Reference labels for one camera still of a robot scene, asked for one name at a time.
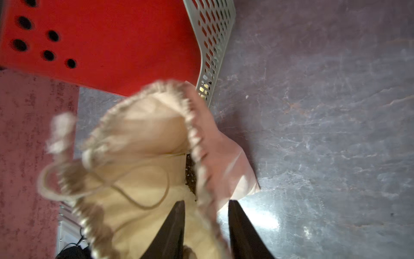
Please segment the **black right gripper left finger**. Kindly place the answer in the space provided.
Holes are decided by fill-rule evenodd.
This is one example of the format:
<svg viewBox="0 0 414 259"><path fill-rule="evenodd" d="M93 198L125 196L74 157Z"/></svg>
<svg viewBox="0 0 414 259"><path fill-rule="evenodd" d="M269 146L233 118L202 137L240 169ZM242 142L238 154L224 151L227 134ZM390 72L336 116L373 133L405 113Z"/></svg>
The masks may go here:
<svg viewBox="0 0 414 259"><path fill-rule="evenodd" d="M141 259L183 259L184 228L185 203L178 201Z"/></svg>

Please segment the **beige cloth soil bag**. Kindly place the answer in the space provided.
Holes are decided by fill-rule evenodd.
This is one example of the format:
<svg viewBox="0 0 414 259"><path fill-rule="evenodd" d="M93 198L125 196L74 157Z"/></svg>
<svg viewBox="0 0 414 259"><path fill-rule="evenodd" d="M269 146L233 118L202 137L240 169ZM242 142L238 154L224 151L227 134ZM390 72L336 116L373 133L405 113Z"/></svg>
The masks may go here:
<svg viewBox="0 0 414 259"><path fill-rule="evenodd" d="M195 87L158 81L109 109L73 159L76 118L52 121L43 197L67 202L94 259L138 259L174 204L185 203L184 245L196 259L229 259L217 221L230 200L259 191L245 151L224 135Z"/></svg>

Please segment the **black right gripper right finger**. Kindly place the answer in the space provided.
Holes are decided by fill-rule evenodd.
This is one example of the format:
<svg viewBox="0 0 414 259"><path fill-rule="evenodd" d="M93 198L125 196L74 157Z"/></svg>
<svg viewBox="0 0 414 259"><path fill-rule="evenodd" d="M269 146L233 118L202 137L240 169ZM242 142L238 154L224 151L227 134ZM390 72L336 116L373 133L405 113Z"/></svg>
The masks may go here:
<svg viewBox="0 0 414 259"><path fill-rule="evenodd" d="M229 201L229 233L234 259L275 259L236 200Z"/></svg>

